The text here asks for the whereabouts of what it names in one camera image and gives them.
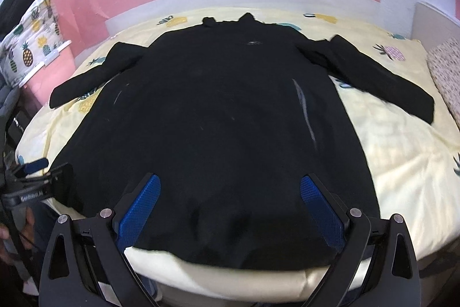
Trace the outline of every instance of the sweater sleeve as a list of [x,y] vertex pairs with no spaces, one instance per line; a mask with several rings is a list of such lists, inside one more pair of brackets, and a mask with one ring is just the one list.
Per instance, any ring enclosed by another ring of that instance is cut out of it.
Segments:
[[51,93],[50,108],[59,107],[109,81],[118,73],[136,64],[146,49],[146,47],[134,44],[117,42],[110,49],[102,65],[79,74],[56,87]]
[[393,74],[346,39],[303,41],[297,48],[312,63],[357,89],[393,103],[428,124],[433,123],[434,100],[422,88]]

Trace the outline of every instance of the bed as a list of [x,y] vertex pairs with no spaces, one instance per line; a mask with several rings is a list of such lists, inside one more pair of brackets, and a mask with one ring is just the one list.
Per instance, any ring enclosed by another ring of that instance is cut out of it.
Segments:
[[[433,96],[432,125],[408,115],[336,79],[332,79],[356,129],[374,181],[381,216],[403,215],[417,259],[436,252],[460,234],[460,131],[430,76],[426,51],[420,41],[408,40],[377,26],[324,14],[303,14],[276,9],[208,8],[164,15],[130,27],[103,43],[77,69],[75,75],[102,64],[116,42],[148,46],[161,34],[201,23],[237,20],[245,12],[265,23],[293,27],[310,39],[343,36],[360,51]],[[102,88],[51,110],[45,105],[32,119],[17,148],[18,162],[56,158]],[[54,199],[47,202],[73,219],[82,216]],[[164,285],[163,293],[180,289],[220,300],[250,302],[304,301],[326,269],[269,272],[221,269],[190,264],[172,254],[130,247],[125,255],[134,270]],[[367,261],[360,265],[352,288],[363,281]]]

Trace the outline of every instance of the person's hand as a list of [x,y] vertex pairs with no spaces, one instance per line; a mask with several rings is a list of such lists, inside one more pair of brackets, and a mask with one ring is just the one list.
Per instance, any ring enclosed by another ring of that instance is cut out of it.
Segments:
[[[34,214],[32,213],[30,207],[27,207],[26,224],[24,225],[24,228],[22,229],[21,233],[31,242],[34,242],[34,224]],[[2,259],[6,264],[11,265],[13,264],[13,260],[9,256],[8,252],[5,249],[5,245],[3,244],[4,239],[10,239],[10,232],[8,231],[8,228],[3,224],[0,224],[0,239],[0,259]],[[32,248],[32,245],[29,242],[27,242],[24,238],[21,237],[21,240],[26,250],[30,250]]]

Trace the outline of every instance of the cable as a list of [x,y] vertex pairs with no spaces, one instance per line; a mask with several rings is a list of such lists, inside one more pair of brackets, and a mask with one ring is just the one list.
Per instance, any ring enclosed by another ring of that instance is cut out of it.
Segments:
[[35,243],[33,243],[31,240],[29,240],[24,234],[22,234],[17,228],[16,228],[16,224],[15,223],[12,223],[10,218],[5,215],[4,218],[8,221],[8,223],[10,224],[10,226],[12,228],[15,228],[16,231],[19,233],[19,236],[22,237],[23,239],[25,239],[28,243],[30,243],[33,247],[35,247],[38,251],[41,251],[41,252],[45,252],[44,250],[42,250],[40,247],[38,247]]
[[44,251],[43,251],[40,247],[38,247],[35,243],[33,243],[31,240],[29,240],[29,239],[28,239],[24,234],[22,234],[19,230],[18,230],[18,233],[19,233],[19,235],[20,235],[22,238],[24,238],[27,242],[29,242],[29,243],[30,243],[33,247],[35,247],[38,251],[41,251],[41,252],[44,253]]

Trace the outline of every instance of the black sweater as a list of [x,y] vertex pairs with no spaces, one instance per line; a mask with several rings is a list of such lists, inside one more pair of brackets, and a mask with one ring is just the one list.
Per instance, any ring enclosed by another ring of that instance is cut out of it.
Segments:
[[75,171],[57,199],[93,216],[155,173],[161,194],[136,247],[239,269],[330,264],[336,250],[301,199],[301,178],[315,173],[348,207],[380,213],[328,74],[433,120],[428,94],[342,37],[311,41],[250,14],[205,18],[148,48],[117,43],[52,93],[57,107],[113,78],[53,163]]

